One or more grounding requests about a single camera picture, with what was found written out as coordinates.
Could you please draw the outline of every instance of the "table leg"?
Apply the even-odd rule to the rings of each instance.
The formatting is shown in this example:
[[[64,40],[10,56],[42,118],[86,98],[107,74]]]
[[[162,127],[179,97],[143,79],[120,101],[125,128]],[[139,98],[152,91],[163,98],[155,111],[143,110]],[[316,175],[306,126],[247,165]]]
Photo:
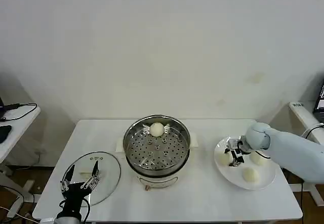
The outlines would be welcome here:
[[[32,195],[29,190],[31,189],[31,187],[34,184],[34,180],[28,180],[24,187],[22,188],[20,185],[16,184],[15,182],[13,182],[10,178],[8,178],[7,176],[5,176],[3,173],[0,173],[0,184],[3,186],[7,186],[10,188],[13,188],[14,190],[17,190],[20,194],[22,194],[25,198],[25,202],[27,203],[33,203],[33,201],[35,203],[38,202],[39,198],[41,197],[41,195]],[[19,193],[17,193],[16,191],[12,190],[12,189],[7,189],[9,190],[11,193],[17,195],[17,200],[14,202],[14,204],[11,206],[10,211],[7,214],[7,217],[14,217],[17,213],[17,211],[19,210],[20,206],[23,204],[23,198],[21,197],[21,195]]]
[[[10,170],[9,167],[7,167],[4,163],[0,164],[0,171],[7,176],[11,176],[12,175],[12,171]]]
[[[301,192],[302,190],[302,185],[300,183],[296,184],[290,184],[290,188],[292,189],[293,192]],[[305,182],[303,184],[303,192],[310,192],[311,196],[313,197],[315,203],[319,207],[324,206],[324,200],[321,197],[320,193],[316,189],[315,185],[309,182]]]

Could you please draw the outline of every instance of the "wooden floor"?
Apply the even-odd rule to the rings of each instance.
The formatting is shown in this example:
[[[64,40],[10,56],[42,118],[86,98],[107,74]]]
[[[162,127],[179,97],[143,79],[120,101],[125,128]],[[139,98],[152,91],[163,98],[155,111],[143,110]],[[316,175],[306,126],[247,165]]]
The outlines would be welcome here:
[[[20,170],[14,171],[11,179],[14,180],[19,185],[23,186],[28,179],[34,179],[35,185],[31,189],[33,194],[41,194],[45,185],[51,176],[51,170]],[[300,179],[293,174],[288,177],[289,183],[300,183]],[[321,195],[324,197],[324,185],[316,186]],[[295,193],[297,201],[300,203],[301,193]],[[12,193],[8,192],[4,188],[0,188],[0,206],[10,208],[12,203],[15,201],[16,197]],[[317,207],[314,203],[311,195],[309,193],[303,193],[303,211],[304,211],[304,224],[323,224],[324,223],[324,207]],[[19,214],[26,216],[27,218],[32,218],[28,212],[32,212],[32,204],[26,203],[20,210]],[[0,209],[0,224],[8,220],[6,218],[7,212]],[[22,221],[20,219],[11,221],[12,224],[20,224]],[[279,221],[279,224],[301,224],[301,220],[289,220],[289,221]]]

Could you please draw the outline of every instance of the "black cable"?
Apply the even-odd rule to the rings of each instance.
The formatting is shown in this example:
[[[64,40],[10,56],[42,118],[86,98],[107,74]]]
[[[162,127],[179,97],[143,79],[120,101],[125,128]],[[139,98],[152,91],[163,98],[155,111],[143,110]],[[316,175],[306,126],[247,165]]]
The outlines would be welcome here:
[[[310,135],[310,133],[311,133],[314,129],[318,129],[318,128],[324,128],[324,125],[320,125],[320,126],[317,126],[317,127],[315,127],[315,128],[312,128],[312,129],[308,132],[308,134],[306,135],[305,139],[308,138],[308,136]]]
[[[301,200],[300,200],[300,206],[301,206],[301,210],[302,210],[302,212],[303,212],[303,184],[304,184],[304,182],[302,182],[302,192],[301,192]],[[303,213],[303,217],[302,217],[302,224],[304,224],[304,213]]]
[[[3,117],[3,118],[0,119],[0,122],[13,121],[13,120],[21,119],[21,118],[23,118],[24,116],[26,116],[27,114],[31,113],[32,111],[34,111],[37,108],[37,104],[36,103],[26,103],[26,104],[20,104],[19,105],[19,107],[22,107],[22,106],[34,106],[34,108],[32,110],[26,112],[24,115],[22,115],[20,117],[17,117],[15,119],[7,119],[7,118]]]
[[[63,208],[62,204],[64,204],[65,201],[66,201],[66,200],[62,200],[62,201],[60,202],[59,206],[60,206],[61,208]]]
[[[264,156],[264,155],[262,155],[261,153],[258,153],[257,151],[255,151],[258,155],[260,155],[260,156],[262,156],[263,158],[265,158],[265,159],[270,159],[270,157],[266,157],[266,156]]]
[[[85,218],[84,221],[83,221],[83,224],[86,224],[87,219],[88,219],[88,216],[89,216],[89,214],[90,214],[90,204],[89,204],[88,200],[86,200],[85,198],[83,198],[83,200],[84,200],[84,201],[86,202],[86,204],[88,205],[88,212],[87,212],[86,218]]]
[[[4,185],[0,185],[0,187],[4,187],[4,188],[6,188],[6,189],[10,189],[10,190],[13,190],[13,191],[17,192],[18,194],[21,195],[21,197],[22,197],[22,199],[23,199],[23,203],[25,203],[25,197],[24,197],[23,194],[20,193],[18,190],[15,190],[15,189],[12,188],[12,187],[4,186]]]
[[[32,212],[34,211],[34,205],[35,205],[35,195],[32,194],[32,205],[31,205],[31,209],[24,214],[25,217],[26,217],[26,214],[29,214],[30,216],[32,216]],[[21,219],[21,221],[22,221],[23,224],[26,223],[26,219],[24,219],[21,216],[18,216],[17,215],[16,217],[10,218],[9,220],[0,222],[0,224],[5,224],[5,223],[9,223],[10,224],[13,220],[18,220],[18,219]]]

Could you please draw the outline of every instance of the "stainless steel steamer basket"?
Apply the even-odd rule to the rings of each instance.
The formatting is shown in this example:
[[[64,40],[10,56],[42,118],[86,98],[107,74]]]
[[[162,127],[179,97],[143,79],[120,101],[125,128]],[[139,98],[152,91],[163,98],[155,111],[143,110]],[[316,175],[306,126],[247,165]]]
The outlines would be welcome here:
[[[164,134],[149,133],[153,123],[164,125]],[[190,134],[179,120],[151,115],[136,121],[124,135],[123,147],[129,165],[147,177],[166,177],[182,168],[189,157]]]

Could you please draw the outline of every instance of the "cable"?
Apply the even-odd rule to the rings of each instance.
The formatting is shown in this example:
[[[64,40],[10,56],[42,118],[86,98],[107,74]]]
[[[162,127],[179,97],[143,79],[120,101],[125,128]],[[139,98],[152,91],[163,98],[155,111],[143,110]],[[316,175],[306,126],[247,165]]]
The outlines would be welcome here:
[[[34,164],[32,164],[32,165],[30,165],[30,166],[28,166],[28,167],[23,167],[23,168],[15,169],[14,171],[27,170],[27,169],[29,169],[29,168],[35,166],[36,164],[38,164],[40,160],[41,160],[41,154],[39,153],[39,154],[38,154],[38,160],[37,160],[37,162],[35,162]]]
[[[35,195],[32,194],[32,206],[31,206],[31,209],[28,212],[25,213],[25,217],[26,217],[26,214],[29,214],[30,216],[32,216],[34,204],[35,204]],[[10,218],[9,220],[2,221],[2,222],[0,222],[0,224],[11,223],[12,221],[18,220],[18,219],[21,219],[21,217],[20,216],[16,216],[16,217]]]
[[[308,138],[308,136],[310,135],[310,133],[311,133],[314,129],[318,129],[318,128],[324,128],[324,125],[320,125],[320,126],[317,126],[317,127],[315,127],[315,128],[312,128],[312,129],[308,132],[308,134],[306,135],[305,139]]]
[[[7,119],[7,118],[3,117],[3,118],[0,119],[0,122],[13,121],[13,120],[21,119],[21,118],[23,118],[24,116],[26,116],[27,114],[31,113],[32,111],[34,111],[37,108],[37,104],[36,103],[19,104],[18,107],[22,107],[22,106],[34,106],[34,108],[32,110],[26,112],[24,115],[22,115],[20,117],[17,117],[15,119]]]
[[[89,214],[90,214],[90,204],[89,204],[88,200],[86,200],[85,198],[83,198],[83,200],[84,200],[84,201],[86,202],[86,204],[88,205],[88,212],[87,212],[86,218],[85,218],[84,221],[83,221],[83,224],[86,224],[87,219],[88,219],[88,216],[89,216]]]
[[[88,216],[89,216],[89,214],[90,214],[90,204],[89,204],[88,200],[86,200],[85,198],[83,198],[83,200],[86,202],[86,204],[87,204],[87,206],[88,206],[88,212],[87,212],[86,218],[85,218],[84,221],[83,221],[83,224],[86,224],[87,219],[88,219]],[[60,202],[59,206],[60,206],[61,208],[63,208],[62,204],[64,204],[65,201],[66,201],[66,200],[62,200],[62,201]]]
[[[270,157],[266,157],[266,156],[264,156],[264,155],[262,155],[261,153],[258,153],[257,151],[255,151],[258,155],[260,155],[260,156],[262,156],[263,158],[265,158],[265,159],[270,159]]]
[[[60,202],[59,206],[60,206],[61,208],[63,208],[62,204],[64,204],[65,201],[66,201],[66,200],[62,200],[62,201]]]
[[[314,127],[317,127],[317,126],[321,126],[321,125],[324,125],[324,123],[319,123],[319,124],[314,124],[314,125],[312,125],[312,126],[309,127],[308,129],[306,129],[306,130],[304,131],[304,133],[302,133],[302,134],[300,135],[300,137],[303,137],[303,138],[304,138],[305,134],[308,133],[309,130],[311,130],[311,129],[313,129]]]
[[[4,208],[4,207],[2,207],[2,206],[0,206],[0,208],[5,209],[5,210],[7,210],[7,211],[10,211],[10,210],[8,210],[7,208]],[[37,222],[37,221],[35,221],[35,220],[32,220],[32,219],[29,219],[29,218],[27,218],[27,217],[24,217],[24,216],[22,216],[22,215],[19,215],[18,213],[16,213],[16,215],[18,215],[18,216],[20,216],[21,218],[24,218],[24,219],[26,219],[26,220],[30,220],[30,221],[32,221],[32,222],[34,222],[34,223],[39,224],[39,222]]]
[[[17,192],[19,195],[21,195],[21,197],[22,197],[22,199],[23,199],[23,203],[25,203],[25,197],[24,197],[23,194],[20,193],[18,190],[15,190],[15,189],[12,188],[12,187],[4,186],[4,185],[0,185],[0,187],[4,187],[4,188],[6,188],[6,189],[10,189],[10,190],[13,190],[13,191]]]
[[[304,184],[304,182],[302,182],[302,192],[301,192],[301,200],[300,200],[300,205],[301,205],[301,210],[302,210],[302,212],[303,212],[303,184]],[[304,213],[303,213],[303,217],[302,217],[302,224],[304,224]]]

